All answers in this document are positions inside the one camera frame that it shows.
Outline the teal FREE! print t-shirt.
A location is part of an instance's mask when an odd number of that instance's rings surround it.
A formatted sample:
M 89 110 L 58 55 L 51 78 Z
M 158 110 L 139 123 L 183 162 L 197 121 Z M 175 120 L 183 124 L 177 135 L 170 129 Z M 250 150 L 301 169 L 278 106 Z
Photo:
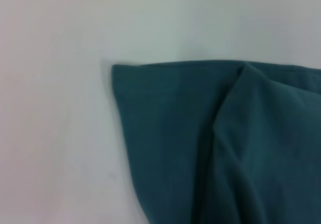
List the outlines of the teal FREE! print t-shirt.
M 210 60 L 111 75 L 150 224 L 321 224 L 321 70 Z

